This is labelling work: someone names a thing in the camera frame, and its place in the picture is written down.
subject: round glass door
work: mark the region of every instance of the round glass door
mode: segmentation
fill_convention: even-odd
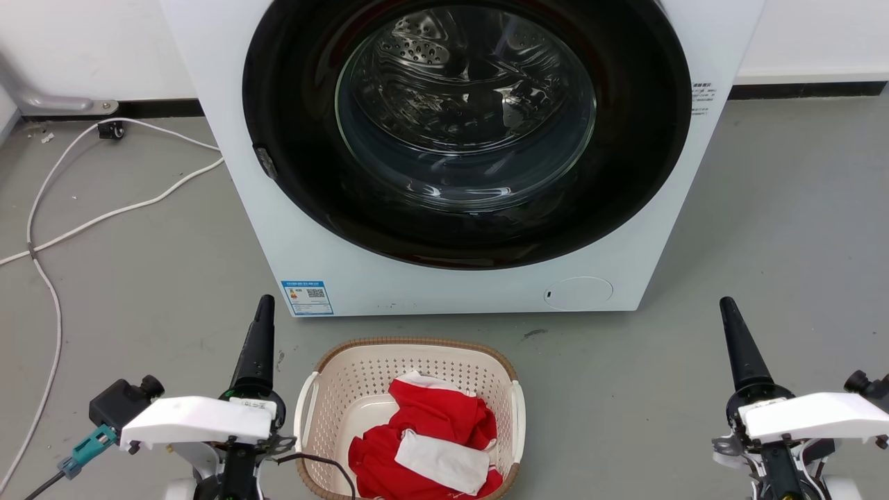
[[[244,115],[258,164],[332,233],[499,269],[637,213],[682,151],[690,87],[654,0],[274,0]]]
[[[475,213],[539,194],[592,134],[588,70],[557,36],[475,6],[407,14],[370,34],[337,84],[359,168],[406,204]]]

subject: blue cable connector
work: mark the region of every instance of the blue cable connector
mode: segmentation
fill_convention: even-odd
[[[72,480],[80,473],[84,465],[87,465],[106,449],[111,448],[111,445],[116,441],[117,434],[110,427],[105,424],[96,427],[95,431],[71,450],[71,456],[59,462],[56,467],[65,474],[66,478]]]

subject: washing machine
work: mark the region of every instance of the washing machine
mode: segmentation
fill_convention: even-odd
[[[763,3],[162,1],[293,316],[635,310]]]

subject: black cable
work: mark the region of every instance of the black cable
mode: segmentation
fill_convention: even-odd
[[[284,458],[272,458],[276,464],[280,465],[284,462],[290,462],[291,460],[296,460],[297,458],[302,458],[304,460],[312,460],[314,462],[321,462],[322,464],[330,464],[335,465],[337,469],[340,469],[342,472],[342,477],[346,478],[346,482],[348,483],[348,487],[352,490],[352,500],[355,500],[355,483],[352,482],[352,478],[348,476],[346,473],[346,469],[342,468],[337,461],[331,460],[330,458],[323,458],[321,456],[309,455],[308,453],[294,453],[293,455],[285,456]]]
[[[50,486],[54,485],[56,481],[65,477],[65,472],[59,471],[56,475],[52,476],[52,478],[46,481],[44,484],[40,485],[40,488],[34,490],[34,493],[25,497],[25,500],[34,500],[41,493],[45,492]]]

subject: gray metal bracket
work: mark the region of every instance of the gray metal bracket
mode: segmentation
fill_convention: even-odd
[[[0,53],[0,86],[24,117],[75,117],[110,115],[117,111],[117,101],[94,101],[85,97],[66,97],[42,93],[29,85]]]

